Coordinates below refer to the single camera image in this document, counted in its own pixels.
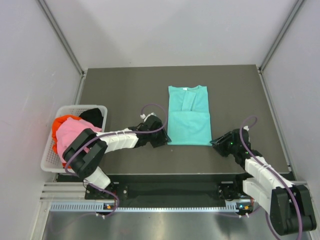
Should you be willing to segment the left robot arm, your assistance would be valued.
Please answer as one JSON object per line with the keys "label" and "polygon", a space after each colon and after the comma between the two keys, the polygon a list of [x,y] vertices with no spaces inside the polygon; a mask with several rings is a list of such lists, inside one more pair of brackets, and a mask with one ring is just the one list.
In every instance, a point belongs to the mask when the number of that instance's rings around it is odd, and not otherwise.
{"label": "left robot arm", "polygon": [[96,187],[102,198],[109,198],[114,191],[110,178],[99,167],[106,153],[134,149],[151,144],[153,148],[171,142],[164,124],[155,113],[141,114],[137,126],[111,132],[94,132],[84,129],[64,150],[62,157],[73,172],[84,182]]}

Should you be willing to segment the teal t shirt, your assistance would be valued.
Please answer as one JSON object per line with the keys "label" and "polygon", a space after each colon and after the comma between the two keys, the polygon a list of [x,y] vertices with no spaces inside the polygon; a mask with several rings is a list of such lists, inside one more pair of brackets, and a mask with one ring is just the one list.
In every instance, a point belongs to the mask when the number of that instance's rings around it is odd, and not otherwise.
{"label": "teal t shirt", "polygon": [[167,134],[174,146],[210,146],[209,95],[206,86],[168,87]]}

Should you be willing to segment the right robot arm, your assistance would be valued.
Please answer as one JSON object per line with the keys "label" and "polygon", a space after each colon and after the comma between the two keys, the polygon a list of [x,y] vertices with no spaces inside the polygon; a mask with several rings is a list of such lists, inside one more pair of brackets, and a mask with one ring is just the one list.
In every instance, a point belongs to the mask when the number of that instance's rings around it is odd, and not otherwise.
{"label": "right robot arm", "polygon": [[226,201],[252,198],[266,211],[273,229],[280,236],[317,228],[308,188],[285,179],[259,151],[251,148],[247,126],[229,131],[212,140],[211,144],[222,157],[233,156],[244,170],[232,183],[219,184],[220,198]]}

